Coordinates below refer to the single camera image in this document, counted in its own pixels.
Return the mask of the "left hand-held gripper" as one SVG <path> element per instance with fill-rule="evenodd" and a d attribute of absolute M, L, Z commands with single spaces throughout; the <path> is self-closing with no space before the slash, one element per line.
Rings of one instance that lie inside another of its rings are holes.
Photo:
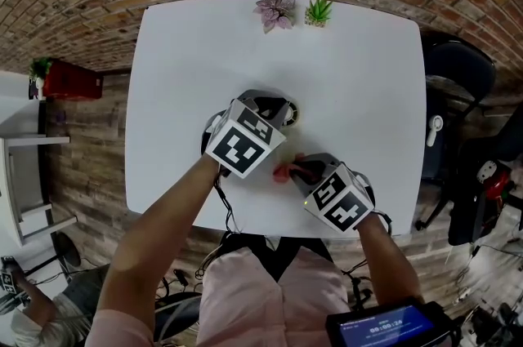
<path fill-rule="evenodd" d="M 282 96 L 246 90 L 207 121 L 201 152 L 219 163 L 224 176 L 245 178 L 286 141 L 281 129 L 288 109 Z"/>

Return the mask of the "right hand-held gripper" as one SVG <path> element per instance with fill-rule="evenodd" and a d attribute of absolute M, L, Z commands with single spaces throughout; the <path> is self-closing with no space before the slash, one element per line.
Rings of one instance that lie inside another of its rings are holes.
<path fill-rule="evenodd" d="M 306 155 L 305 171 L 291 171 L 290 179 L 304 197 L 304 208 L 340 234 L 347 234 L 375 208 L 368 178 L 330 153 Z"/>

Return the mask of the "pink wiping cloth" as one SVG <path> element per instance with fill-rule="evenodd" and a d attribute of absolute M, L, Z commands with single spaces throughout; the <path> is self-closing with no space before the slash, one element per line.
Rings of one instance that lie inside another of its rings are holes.
<path fill-rule="evenodd" d="M 273 180 L 276 183 L 284 184 L 291 179 L 291 174 L 296 171 L 302 171 L 302 168 L 297 165 L 305 157 L 304 153 L 296 153 L 293 156 L 285 155 L 281 162 L 273 170 Z"/>

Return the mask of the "person's left forearm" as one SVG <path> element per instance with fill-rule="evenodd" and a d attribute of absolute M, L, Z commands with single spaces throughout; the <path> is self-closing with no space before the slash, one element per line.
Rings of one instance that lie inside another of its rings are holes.
<path fill-rule="evenodd" d="M 217 173 L 218 163 L 202 156 L 126 232 L 105 277 L 98 311 L 119 311 L 154 326 L 157 287 L 183 248 Z"/>

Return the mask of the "person's right forearm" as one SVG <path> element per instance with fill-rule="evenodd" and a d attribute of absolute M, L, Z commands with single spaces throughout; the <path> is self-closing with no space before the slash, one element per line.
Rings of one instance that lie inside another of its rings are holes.
<path fill-rule="evenodd" d="M 379 305 L 392 305 L 414 298 L 423 302 L 418 276 L 375 213 L 357 226 L 368 262 L 373 293 Z"/>

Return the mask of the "purple-leaved potted plant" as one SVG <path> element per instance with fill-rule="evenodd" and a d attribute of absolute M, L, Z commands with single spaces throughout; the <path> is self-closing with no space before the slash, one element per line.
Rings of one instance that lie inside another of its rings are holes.
<path fill-rule="evenodd" d="M 264 33 L 274 28 L 292 29 L 295 24 L 296 0 L 259 0 L 253 10 L 261 17 Z"/>

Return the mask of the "green spiky potted plant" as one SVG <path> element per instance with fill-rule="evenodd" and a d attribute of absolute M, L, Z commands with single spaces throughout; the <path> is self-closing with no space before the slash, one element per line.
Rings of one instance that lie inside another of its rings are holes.
<path fill-rule="evenodd" d="M 331 16 L 332 0 L 310 0 L 305 10 L 305 24 L 324 28 Z"/>

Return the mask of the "person's pink clothing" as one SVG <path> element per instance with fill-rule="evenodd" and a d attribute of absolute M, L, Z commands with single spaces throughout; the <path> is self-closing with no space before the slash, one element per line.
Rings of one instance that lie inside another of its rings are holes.
<path fill-rule="evenodd" d="M 327 347 L 325 321 L 349 310 L 341 272 L 318 238 L 228 233 L 204 277 L 197 347 Z"/>

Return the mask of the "black office chair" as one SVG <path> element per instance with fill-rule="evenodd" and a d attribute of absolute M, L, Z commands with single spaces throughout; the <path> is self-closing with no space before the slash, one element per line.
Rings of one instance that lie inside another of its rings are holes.
<path fill-rule="evenodd" d="M 483 187 L 476 179 L 477 172 L 486 161 L 498 161 L 508 167 L 509 162 L 522 154 L 523 138 L 504 142 L 498 137 L 487 137 L 465 143 L 458 156 L 454 179 L 454 206 L 450 212 L 448 237 L 450 245 L 475 242 L 490 234 L 505 206 L 521 212 L 519 229 L 523 230 L 523 198 L 512 193 L 516 189 L 512 177 L 502 196 L 495 200 L 486 199 Z"/>

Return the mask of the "black wrist-worn phone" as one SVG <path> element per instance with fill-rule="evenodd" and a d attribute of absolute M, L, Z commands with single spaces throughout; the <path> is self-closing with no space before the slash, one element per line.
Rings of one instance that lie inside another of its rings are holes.
<path fill-rule="evenodd" d="M 325 329 L 332 347 L 458 347 L 455 322 L 436 302 L 414 298 L 329 315 Z"/>

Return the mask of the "red and white toy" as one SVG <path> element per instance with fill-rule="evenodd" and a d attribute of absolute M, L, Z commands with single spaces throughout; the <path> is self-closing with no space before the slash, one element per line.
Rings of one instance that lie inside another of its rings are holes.
<path fill-rule="evenodd" d="M 502 196 L 504 188 L 511 179 L 511 169 L 498 161 L 486 161 L 476 174 L 486 199 L 495 200 Z"/>

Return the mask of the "black folding chair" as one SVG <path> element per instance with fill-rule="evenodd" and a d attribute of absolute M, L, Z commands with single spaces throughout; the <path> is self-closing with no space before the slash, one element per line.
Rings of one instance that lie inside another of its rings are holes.
<path fill-rule="evenodd" d="M 442 92 L 430 87 L 426 90 L 426 137 L 421 181 L 441 185 L 447 180 L 454 157 L 452 153 L 458 146 L 458 127 L 490 93 L 495 81 L 495 67 L 483 51 L 452 35 L 422 38 L 422 53 L 426 77 L 450 80 L 472 98 L 464 110 L 452 112 Z M 438 132 L 435 144 L 427 147 L 427 124 L 433 115 L 440 115 L 444 126 Z"/>

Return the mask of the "red box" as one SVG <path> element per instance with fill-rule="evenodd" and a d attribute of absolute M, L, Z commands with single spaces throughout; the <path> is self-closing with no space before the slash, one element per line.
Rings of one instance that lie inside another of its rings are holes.
<path fill-rule="evenodd" d="M 43 84 L 43 95 L 54 100 L 98 100 L 103 76 L 62 60 L 52 60 Z"/>

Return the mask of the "small bushy green plant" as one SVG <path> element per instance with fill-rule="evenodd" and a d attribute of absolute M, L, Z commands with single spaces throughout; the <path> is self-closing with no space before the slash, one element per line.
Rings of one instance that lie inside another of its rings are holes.
<path fill-rule="evenodd" d="M 29 77 L 36 81 L 37 79 L 45 80 L 52 66 L 52 58 L 42 57 L 33 60 L 29 69 Z"/>

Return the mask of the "white side table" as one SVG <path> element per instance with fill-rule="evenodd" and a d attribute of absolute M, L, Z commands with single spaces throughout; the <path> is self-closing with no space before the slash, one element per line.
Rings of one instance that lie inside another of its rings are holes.
<path fill-rule="evenodd" d="M 0 122 L 0 231 L 19 247 L 78 222 L 75 215 L 49 220 L 52 204 L 44 185 L 44 161 L 40 154 L 51 145 L 66 145 L 70 138 L 48 137 L 42 105 L 30 101 Z"/>

